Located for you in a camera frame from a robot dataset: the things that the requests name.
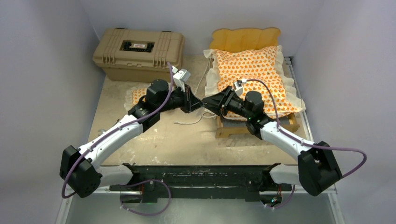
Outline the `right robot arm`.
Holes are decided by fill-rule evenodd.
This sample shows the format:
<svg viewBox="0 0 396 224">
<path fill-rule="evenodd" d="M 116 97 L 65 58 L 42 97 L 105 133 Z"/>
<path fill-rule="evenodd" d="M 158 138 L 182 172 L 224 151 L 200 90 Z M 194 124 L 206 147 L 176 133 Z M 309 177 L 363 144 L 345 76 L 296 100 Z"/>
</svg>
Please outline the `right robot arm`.
<svg viewBox="0 0 396 224">
<path fill-rule="evenodd" d="M 264 101 L 257 91 L 245 99 L 226 87 L 222 92 L 203 98 L 204 108 L 218 116 L 233 112 L 246 118 L 246 127 L 257 138 L 270 142 L 291 156 L 297 165 L 274 164 L 264 172 L 263 186 L 273 190 L 280 184 L 299 185 L 317 196 L 342 178 L 341 170 L 325 142 L 314 143 L 285 130 L 264 113 Z"/>
</svg>

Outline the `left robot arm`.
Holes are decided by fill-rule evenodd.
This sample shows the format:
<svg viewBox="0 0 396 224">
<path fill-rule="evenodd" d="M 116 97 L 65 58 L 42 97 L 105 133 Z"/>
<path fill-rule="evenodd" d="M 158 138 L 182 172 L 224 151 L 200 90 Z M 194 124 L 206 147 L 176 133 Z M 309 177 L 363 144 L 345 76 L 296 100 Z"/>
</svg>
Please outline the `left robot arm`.
<svg viewBox="0 0 396 224">
<path fill-rule="evenodd" d="M 139 178 L 129 164 L 103 166 L 103 162 L 157 123 L 161 112 L 179 108 L 190 113 L 203 105 L 186 84 L 173 88 L 173 84 L 165 80 L 153 81 L 138 103 L 110 129 L 78 148 L 68 146 L 63 151 L 60 167 L 60 176 L 64 180 L 62 198 L 74 194 L 84 198 L 97 188 L 112 185 L 122 185 L 128 191 L 137 189 Z"/>
</svg>

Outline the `wooden pet bed frame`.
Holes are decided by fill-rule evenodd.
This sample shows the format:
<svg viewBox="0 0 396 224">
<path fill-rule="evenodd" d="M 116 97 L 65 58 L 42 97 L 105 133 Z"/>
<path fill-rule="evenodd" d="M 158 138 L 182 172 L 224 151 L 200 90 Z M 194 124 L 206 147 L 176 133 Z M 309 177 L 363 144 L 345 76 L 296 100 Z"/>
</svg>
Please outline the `wooden pet bed frame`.
<svg viewBox="0 0 396 224">
<path fill-rule="evenodd" d="M 240 28 L 240 29 L 218 29 L 213 32 L 213 41 L 209 49 L 219 49 L 231 53 L 242 52 L 248 49 L 262 49 L 269 46 L 280 45 L 278 37 L 281 31 L 278 28 Z M 285 59 L 283 62 L 283 69 L 286 65 Z M 284 71 L 287 77 L 291 77 L 290 72 Z M 288 131 L 296 132 L 299 126 L 286 126 L 283 127 Z"/>
</svg>

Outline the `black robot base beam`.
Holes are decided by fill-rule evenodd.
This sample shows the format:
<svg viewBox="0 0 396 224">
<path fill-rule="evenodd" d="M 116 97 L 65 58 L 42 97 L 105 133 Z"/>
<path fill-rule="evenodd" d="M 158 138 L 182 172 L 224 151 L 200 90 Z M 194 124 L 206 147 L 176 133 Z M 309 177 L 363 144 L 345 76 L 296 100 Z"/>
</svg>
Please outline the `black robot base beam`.
<svg viewBox="0 0 396 224">
<path fill-rule="evenodd" d="M 290 191 L 291 184 L 270 180 L 273 165 L 127 165 L 132 179 L 125 185 L 113 184 L 110 191 L 141 192 L 144 203 L 159 198 L 171 199 L 243 199 L 246 202 L 270 202 L 265 191 Z"/>
</svg>

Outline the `orange patterned white blanket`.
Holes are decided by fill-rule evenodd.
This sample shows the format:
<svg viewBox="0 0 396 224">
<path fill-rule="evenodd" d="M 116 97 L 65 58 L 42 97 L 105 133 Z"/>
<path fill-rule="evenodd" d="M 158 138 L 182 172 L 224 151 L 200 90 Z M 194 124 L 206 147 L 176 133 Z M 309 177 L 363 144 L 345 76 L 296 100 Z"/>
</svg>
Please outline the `orange patterned white blanket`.
<svg viewBox="0 0 396 224">
<path fill-rule="evenodd" d="M 297 96 L 294 80 L 283 71 L 282 46 L 262 49 L 248 49 L 231 53 L 219 49 L 204 50 L 204 56 L 211 61 L 206 74 L 205 96 L 211 96 L 232 86 L 242 79 L 240 97 L 249 91 L 257 91 L 265 103 L 264 113 L 271 118 L 284 117 L 306 109 L 305 103 Z"/>
</svg>

